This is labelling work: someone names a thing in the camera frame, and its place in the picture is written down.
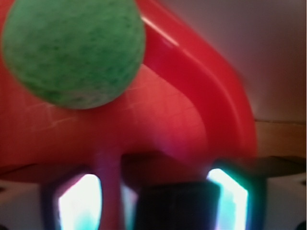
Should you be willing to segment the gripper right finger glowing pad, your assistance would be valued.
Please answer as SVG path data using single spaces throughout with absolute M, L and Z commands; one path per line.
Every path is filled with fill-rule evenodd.
M 216 162 L 207 180 L 220 188 L 216 230 L 261 230 L 264 227 L 266 182 L 250 168 Z

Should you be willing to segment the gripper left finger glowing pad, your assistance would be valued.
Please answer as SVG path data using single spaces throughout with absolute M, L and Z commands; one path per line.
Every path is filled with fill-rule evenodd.
M 100 178 L 88 167 L 56 167 L 41 186 L 43 229 L 97 230 L 103 212 Z

